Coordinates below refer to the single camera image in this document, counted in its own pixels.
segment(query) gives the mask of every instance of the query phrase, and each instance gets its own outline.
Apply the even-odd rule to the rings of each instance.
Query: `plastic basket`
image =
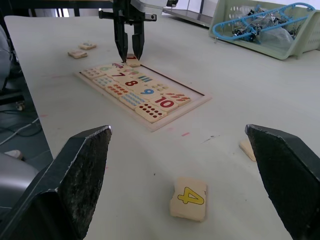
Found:
[[[236,18],[235,13],[240,7],[248,6],[255,8],[257,5],[260,5],[261,8],[269,10],[284,6],[277,3],[253,0],[219,0],[209,28],[209,36],[215,38],[216,36],[212,31],[213,26],[218,23],[226,22]],[[296,7],[294,9],[295,16],[305,16],[305,14],[305,8]],[[223,31],[229,31],[231,34],[232,27],[227,25]],[[311,50],[320,51],[320,11],[314,10],[308,12],[308,18],[304,21],[304,24],[299,29],[299,32],[289,49],[280,49],[274,46],[268,46],[268,44],[257,44],[244,40],[226,40],[226,42],[236,44],[280,60],[284,60],[289,56],[297,56],[298,58],[302,55],[302,53]]]

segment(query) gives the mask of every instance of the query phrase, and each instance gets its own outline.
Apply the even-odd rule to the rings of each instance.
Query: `table surface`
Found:
[[[120,61],[111,20],[7,16],[5,21],[53,157],[71,136],[111,125],[108,168],[86,240],[291,239],[257,164],[238,143],[246,138],[245,125],[256,124],[297,135],[319,155],[319,51],[280,61],[214,43],[208,30],[171,17],[146,22],[141,62],[213,95],[150,132],[73,76]],[[132,34],[132,27],[127,31]],[[87,40],[97,43],[87,58],[67,56]],[[208,184],[202,223],[169,214],[180,176]]]

